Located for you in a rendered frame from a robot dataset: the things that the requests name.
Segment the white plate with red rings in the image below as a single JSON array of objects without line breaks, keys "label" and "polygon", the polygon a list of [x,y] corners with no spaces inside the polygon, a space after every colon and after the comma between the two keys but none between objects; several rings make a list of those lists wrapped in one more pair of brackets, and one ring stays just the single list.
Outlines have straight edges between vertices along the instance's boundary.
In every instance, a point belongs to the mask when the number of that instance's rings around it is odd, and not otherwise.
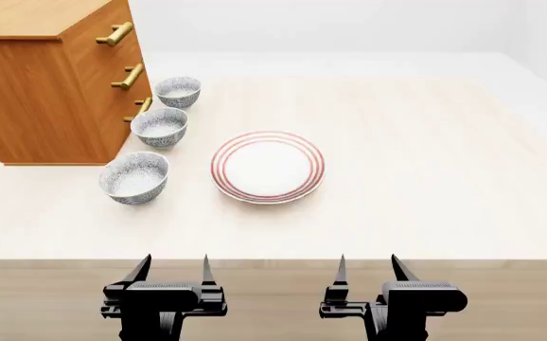
[{"label": "white plate with red rings", "polygon": [[306,138],[256,131],[225,141],[210,161],[210,177],[224,195],[258,205],[286,204],[322,184],[326,162]]}]

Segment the wooden drawer cabinet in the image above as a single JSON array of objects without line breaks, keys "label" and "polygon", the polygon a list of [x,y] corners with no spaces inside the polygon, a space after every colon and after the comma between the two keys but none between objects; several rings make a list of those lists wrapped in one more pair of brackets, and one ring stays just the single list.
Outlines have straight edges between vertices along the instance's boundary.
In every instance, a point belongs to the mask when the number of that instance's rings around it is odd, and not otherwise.
[{"label": "wooden drawer cabinet", "polygon": [[[132,22],[118,45],[98,45]],[[128,91],[125,67],[144,65]],[[0,162],[102,165],[130,134],[123,117],[152,98],[128,0],[0,0]]]}]

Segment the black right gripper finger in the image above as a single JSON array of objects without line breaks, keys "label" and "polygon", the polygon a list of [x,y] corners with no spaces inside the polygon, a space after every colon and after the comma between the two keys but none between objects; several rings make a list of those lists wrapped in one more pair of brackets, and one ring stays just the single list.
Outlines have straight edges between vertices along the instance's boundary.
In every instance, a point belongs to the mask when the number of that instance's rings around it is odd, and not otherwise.
[{"label": "black right gripper finger", "polygon": [[397,281],[420,281],[395,254],[391,255],[391,263]]},{"label": "black right gripper finger", "polygon": [[333,280],[333,283],[326,288],[325,303],[346,303],[348,292],[349,286],[346,281],[345,257],[344,255],[341,255],[335,279]]}]

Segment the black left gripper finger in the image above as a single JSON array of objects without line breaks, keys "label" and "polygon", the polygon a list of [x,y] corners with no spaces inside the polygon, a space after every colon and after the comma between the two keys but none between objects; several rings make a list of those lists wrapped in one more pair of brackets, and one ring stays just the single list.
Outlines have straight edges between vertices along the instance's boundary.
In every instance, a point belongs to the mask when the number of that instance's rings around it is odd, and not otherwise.
[{"label": "black left gripper finger", "polygon": [[206,303],[223,303],[224,291],[216,283],[207,255],[203,258],[203,280],[201,284],[201,300]]},{"label": "black left gripper finger", "polygon": [[137,281],[146,280],[150,270],[150,264],[151,264],[151,255],[147,255],[122,280],[105,286],[103,289],[103,294],[105,295],[105,297],[108,297],[108,298],[119,297],[121,292],[123,292],[133,283],[136,283]]}]

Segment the grey patterned ceramic bowl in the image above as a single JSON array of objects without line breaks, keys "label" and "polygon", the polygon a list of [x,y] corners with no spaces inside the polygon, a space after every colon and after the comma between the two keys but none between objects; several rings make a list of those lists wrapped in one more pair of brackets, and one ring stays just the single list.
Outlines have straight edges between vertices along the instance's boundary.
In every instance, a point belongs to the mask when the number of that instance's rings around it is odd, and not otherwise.
[{"label": "grey patterned ceramic bowl", "polygon": [[102,192],[120,204],[146,204],[163,191],[168,173],[168,159],[160,153],[128,153],[104,167],[98,185]]},{"label": "grey patterned ceramic bowl", "polygon": [[175,77],[159,81],[154,87],[155,95],[167,107],[185,109],[199,98],[202,84],[190,77]]},{"label": "grey patterned ceramic bowl", "polygon": [[187,113],[173,107],[147,110],[131,121],[132,133],[144,144],[158,149],[178,144],[184,137],[187,126]]}]

